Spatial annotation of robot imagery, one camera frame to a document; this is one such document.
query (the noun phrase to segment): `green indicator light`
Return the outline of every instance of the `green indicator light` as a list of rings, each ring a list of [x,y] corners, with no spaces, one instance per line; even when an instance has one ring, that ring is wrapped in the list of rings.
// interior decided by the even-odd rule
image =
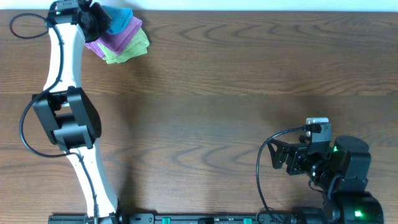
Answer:
[[[360,210],[355,211],[355,217],[362,217],[363,214]]]

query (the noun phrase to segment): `pink cloth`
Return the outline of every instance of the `pink cloth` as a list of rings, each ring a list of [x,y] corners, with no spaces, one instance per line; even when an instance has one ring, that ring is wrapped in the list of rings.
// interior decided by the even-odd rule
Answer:
[[[103,44],[115,54],[121,55],[123,50],[129,45],[131,39],[135,36],[141,28],[142,21],[136,17],[132,17],[126,29],[120,34],[111,35],[105,32],[98,40],[86,43],[86,47],[94,51],[100,58],[105,57],[104,52],[98,46],[98,43]]]

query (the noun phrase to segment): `wooden table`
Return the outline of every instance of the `wooden table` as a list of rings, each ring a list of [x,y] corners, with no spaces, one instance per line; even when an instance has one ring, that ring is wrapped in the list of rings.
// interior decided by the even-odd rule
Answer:
[[[66,159],[27,151],[18,123],[49,72],[49,37],[21,40],[1,11],[0,223],[45,223],[53,213],[85,213]],[[45,15],[45,11],[36,11]],[[85,49],[83,88],[101,116],[102,157],[127,212],[256,213],[255,163],[278,131],[327,116],[333,137],[367,141],[368,190],[388,223],[398,218],[398,14],[352,12],[135,11],[147,55],[107,65]],[[43,31],[35,19],[22,35]],[[52,146],[31,111],[28,141]],[[297,135],[281,139],[297,142]],[[274,170],[264,153],[261,183],[270,206],[320,207],[305,175]]]

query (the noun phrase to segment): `folded towel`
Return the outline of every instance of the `folded towel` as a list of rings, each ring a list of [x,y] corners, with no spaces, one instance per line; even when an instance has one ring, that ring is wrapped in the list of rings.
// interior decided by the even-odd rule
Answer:
[[[132,18],[132,10],[111,6],[102,6],[102,8],[112,17],[112,21],[107,32],[112,35],[123,32]]]
[[[111,35],[103,34],[98,40],[86,43],[86,47],[94,51],[99,57],[103,58],[105,54],[98,49],[98,43],[101,43],[115,54],[120,55],[130,43],[131,39],[141,28],[142,21],[136,17],[132,17],[126,29],[120,34]]]
[[[105,54],[103,60],[106,63],[122,63],[130,58],[137,57],[148,53],[147,47],[149,46],[149,40],[145,35],[145,32],[140,28],[137,34],[132,38],[127,47],[123,50],[121,55],[117,55],[112,50],[108,49],[101,43],[98,43],[98,47]]]

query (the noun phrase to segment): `green cloth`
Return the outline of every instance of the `green cloth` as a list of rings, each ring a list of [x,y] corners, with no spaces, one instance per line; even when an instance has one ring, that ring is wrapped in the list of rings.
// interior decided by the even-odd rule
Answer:
[[[145,32],[140,28],[120,55],[115,54],[101,43],[98,43],[98,46],[105,54],[103,60],[106,60],[106,63],[123,63],[130,58],[148,53],[149,40]]]

